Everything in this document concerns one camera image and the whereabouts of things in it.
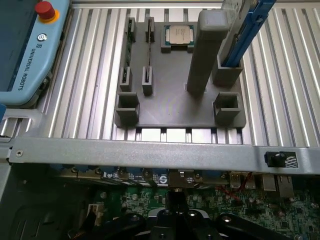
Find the screw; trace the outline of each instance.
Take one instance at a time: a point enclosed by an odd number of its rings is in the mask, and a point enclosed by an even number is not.
[[[319,208],[319,204],[318,203],[311,203],[311,207],[314,208],[314,209],[318,209]]]
[[[18,150],[18,151],[16,151],[16,156],[18,157],[18,158],[20,158],[20,157],[22,157],[22,155],[24,154],[24,151],[22,151],[22,150]]]
[[[131,217],[131,221],[138,221],[140,219],[140,217],[138,217],[137,215],[133,215]]]
[[[94,173],[97,175],[100,175],[102,173],[100,168],[97,168],[96,170],[94,170]]]
[[[76,169],[75,167],[72,167],[72,168],[71,168],[71,172],[72,172],[73,174],[76,174],[76,173],[78,172],[78,169]]]
[[[171,212],[169,211],[169,210],[165,210],[164,212],[163,212],[163,215],[171,215]]]
[[[223,217],[222,217],[222,220],[223,220],[224,222],[226,222],[226,223],[231,222],[231,218],[230,218],[229,216],[223,216]]]
[[[197,215],[197,213],[195,211],[189,211],[188,215],[191,216],[191,217],[194,217],[194,216]]]

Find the gray metal bar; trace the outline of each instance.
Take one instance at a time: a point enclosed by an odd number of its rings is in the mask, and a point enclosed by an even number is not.
[[[266,152],[295,152],[298,167],[265,163]],[[17,137],[11,163],[51,163],[140,168],[168,168],[320,175],[320,148],[265,147],[240,144],[194,144],[88,139]]]

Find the gray pillar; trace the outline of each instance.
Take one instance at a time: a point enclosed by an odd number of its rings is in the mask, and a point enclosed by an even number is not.
[[[190,94],[198,96],[205,92],[221,43],[227,36],[228,29],[226,11],[202,10],[200,12],[186,85]]]

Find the green circuit board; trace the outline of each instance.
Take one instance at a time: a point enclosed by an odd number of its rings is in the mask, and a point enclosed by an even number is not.
[[[138,213],[144,217],[152,209],[164,208],[165,188],[128,187],[123,190],[109,189],[101,199],[98,191],[95,203],[104,203],[104,220],[109,221],[125,213]],[[211,219],[221,213],[232,213],[294,239],[320,240],[320,208],[307,191],[297,190],[295,197],[283,199],[263,190],[244,190],[234,200],[215,188],[188,189],[185,192],[190,209],[204,210]]]

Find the gray fixture plate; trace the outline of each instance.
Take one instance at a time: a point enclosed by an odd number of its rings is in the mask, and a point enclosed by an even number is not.
[[[219,127],[215,123],[213,101],[219,92],[239,92],[240,81],[232,88],[216,87],[211,79],[202,97],[193,98],[186,91],[186,83],[192,54],[187,50],[172,50],[161,53],[161,29],[166,25],[193,25],[196,22],[155,22],[154,39],[151,44],[151,60],[154,81],[153,94],[144,96],[142,88],[143,67],[147,65],[148,44],[144,22],[136,23],[136,42],[132,44],[130,67],[132,71],[132,92],[140,102],[138,127]],[[246,125],[243,100],[242,111],[228,127],[242,128]]]

